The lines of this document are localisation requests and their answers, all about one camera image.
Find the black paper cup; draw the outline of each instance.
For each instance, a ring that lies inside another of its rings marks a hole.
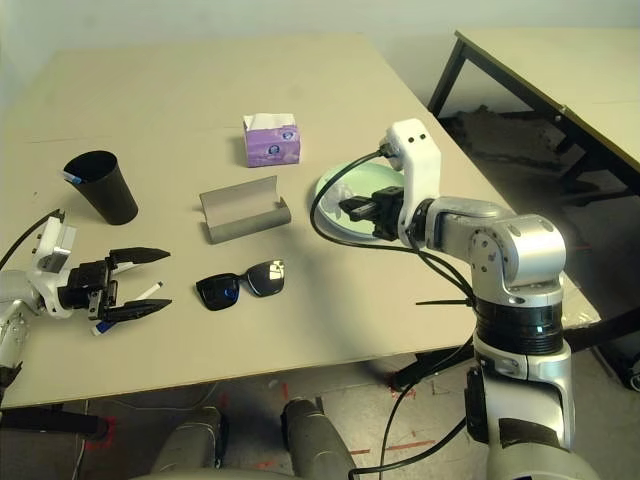
[[[130,222],[138,214],[138,205],[113,153],[103,150],[83,153],[67,163],[64,171],[78,178],[80,183],[72,185],[111,225]]]

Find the wall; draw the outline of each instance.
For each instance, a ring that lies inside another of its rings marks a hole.
[[[457,27],[638,26],[637,0],[0,0],[0,108],[64,48],[217,36],[365,33],[424,102]],[[472,65],[445,112],[524,108]]]

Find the green plate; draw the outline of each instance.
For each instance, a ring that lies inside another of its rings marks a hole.
[[[316,184],[316,195],[331,177],[347,165],[348,163],[338,165],[325,173]],[[337,202],[350,197],[351,193],[370,197],[377,190],[385,187],[402,187],[403,184],[404,176],[393,168],[377,163],[365,163],[338,180],[338,183],[325,194],[323,201],[318,205],[318,210],[341,232],[358,238],[372,239],[375,238],[371,234],[373,232],[373,224],[364,220],[352,222],[349,220],[349,215],[344,212],[338,212]]]

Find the beige table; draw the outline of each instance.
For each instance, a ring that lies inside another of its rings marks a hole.
[[[293,112],[300,165],[248,169],[242,115]],[[24,368],[5,407],[61,402],[222,378],[330,365],[463,342],[474,325],[461,307],[415,301],[459,294],[415,257],[330,244],[308,222],[316,180],[374,150],[399,119],[420,118],[444,157],[441,191],[502,202],[435,118],[358,35],[224,40],[59,54],[10,114],[2,150],[0,244],[43,212],[63,207],[78,227],[71,264],[109,249],[158,247],[171,257],[124,273],[119,298],[162,280],[161,312],[96,338],[84,313],[36,318]],[[58,176],[75,155],[107,149],[140,206],[130,224],[105,224]],[[277,175],[291,224],[219,245],[203,231],[198,194]],[[30,242],[10,267],[25,268]],[[278,295],[242,291],[210,312],[194,283],[286,263]],[[466,266],[454,262],[465,274]],[[572,289],[567,324],[593,320]]]
[[[462,29],[456,36],[429,111],[440,113],[469,60],[553,122],[566,145],[588,152],[563,180],[603,168],[640,194],[640,30]]]

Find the purple tissue box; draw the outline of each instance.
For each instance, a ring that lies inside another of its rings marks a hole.
[[[300,134],[296,125],[247,130],[245,124],[244,143],[249,167],[285,165],[300,161]]]

